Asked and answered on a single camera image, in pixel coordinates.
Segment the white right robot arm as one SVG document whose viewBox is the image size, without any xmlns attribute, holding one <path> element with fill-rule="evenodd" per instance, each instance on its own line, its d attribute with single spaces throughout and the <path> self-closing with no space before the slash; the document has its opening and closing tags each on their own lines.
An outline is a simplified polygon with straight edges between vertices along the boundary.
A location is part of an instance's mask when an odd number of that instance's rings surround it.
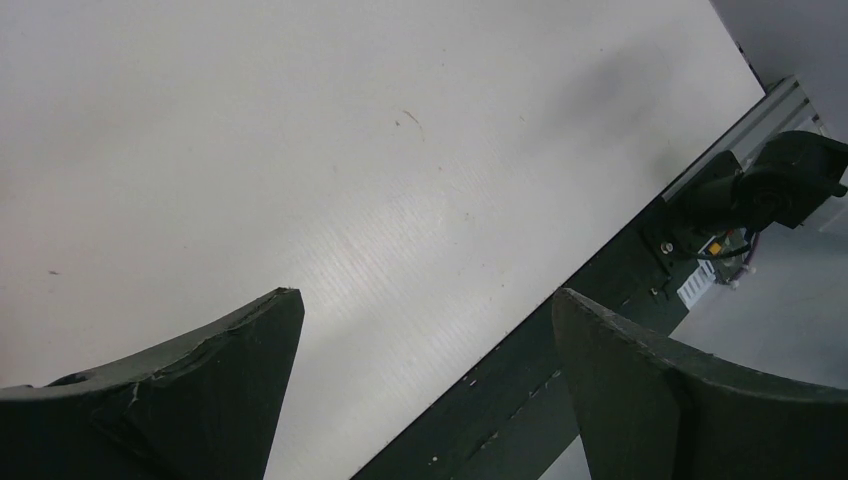
<svg viewBox="0 0 848 480">
<path fill-rule="evenodd" d="M 847 186 L 847 145 L 825 136 L 786 131 L 773 136 L 745 170 L 732 151 L 714 159 L 728 173 L 702 169 L 669 202 L 666 231 L 673 252 L 699 260 L 747 254 L 753 239 L 778 223 L 794 229 Z"/>
</svg>

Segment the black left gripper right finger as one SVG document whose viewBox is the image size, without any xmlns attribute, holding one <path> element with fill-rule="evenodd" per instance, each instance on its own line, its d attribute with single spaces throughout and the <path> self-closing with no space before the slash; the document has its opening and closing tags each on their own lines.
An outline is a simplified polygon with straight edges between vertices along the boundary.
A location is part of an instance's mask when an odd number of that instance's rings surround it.
<svg viewBox="0 0 848 480">
<path fill-rule="evenodd" d="M 552 322 L 595 479 L 843 479 L 847 393 L 750 369 L 569 288 Z"/>
</svg>

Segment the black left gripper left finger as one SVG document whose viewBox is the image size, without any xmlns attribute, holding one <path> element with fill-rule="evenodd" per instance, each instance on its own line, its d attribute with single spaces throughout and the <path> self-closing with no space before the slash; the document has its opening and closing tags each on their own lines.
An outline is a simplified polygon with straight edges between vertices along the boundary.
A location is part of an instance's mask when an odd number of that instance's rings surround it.
<svg viewBox="0 0 848 480">
<path fill-rule="evenodd" d="M 1 392 L 5 479 L 260 479 L 304 320 L 278 288 L 176 338 Z"/>
</svg>

